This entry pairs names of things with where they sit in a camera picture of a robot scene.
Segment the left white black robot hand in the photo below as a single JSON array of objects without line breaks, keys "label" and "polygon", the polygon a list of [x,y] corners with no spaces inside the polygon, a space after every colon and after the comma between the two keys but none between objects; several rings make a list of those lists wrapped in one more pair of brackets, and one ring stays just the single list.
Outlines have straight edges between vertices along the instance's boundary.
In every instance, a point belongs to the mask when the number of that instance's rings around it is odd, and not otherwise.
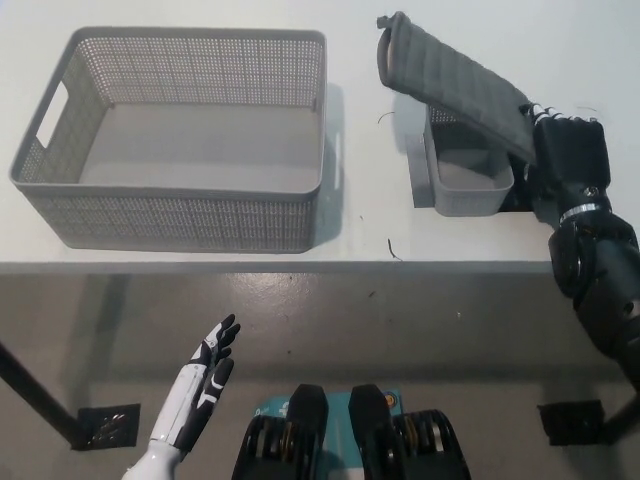
[{"label": "left white black robot hand", "polygon": [[233,314],[214,326],[182,366],[150,439],[187,454],[202,434],[234,368],[231,344],[240,331]]}]

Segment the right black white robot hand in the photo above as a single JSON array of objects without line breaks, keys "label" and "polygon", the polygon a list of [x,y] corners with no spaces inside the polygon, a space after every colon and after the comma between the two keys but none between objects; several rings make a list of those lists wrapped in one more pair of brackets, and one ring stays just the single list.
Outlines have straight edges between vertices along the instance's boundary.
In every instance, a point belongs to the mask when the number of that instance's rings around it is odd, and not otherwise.
[{"label": "right black white robot hand", "polygon": [[611,209],[610,162],[603,125],[528,103],[520,112],[532,125],[534,161],[524,184],[538,218],[559,226],[587,212]]}]

